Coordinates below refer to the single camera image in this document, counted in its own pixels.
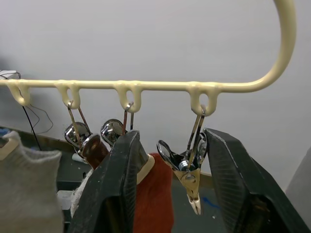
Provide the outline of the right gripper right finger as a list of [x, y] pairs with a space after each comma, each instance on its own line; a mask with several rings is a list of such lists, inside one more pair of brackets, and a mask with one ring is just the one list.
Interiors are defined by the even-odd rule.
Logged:
[[310, 232], [272, 175], [248, 154], [240, 140], [214, 129], [203, 132], [227, 232]]

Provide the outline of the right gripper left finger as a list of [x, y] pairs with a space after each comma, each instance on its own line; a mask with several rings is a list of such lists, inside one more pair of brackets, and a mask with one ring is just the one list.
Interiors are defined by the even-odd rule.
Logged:
[[137, 184], [148, 173], [149, 155], [140, 142], [139, 131], [120, 136], [110, 155], [89, 177], [69, 232], [133, 232]]

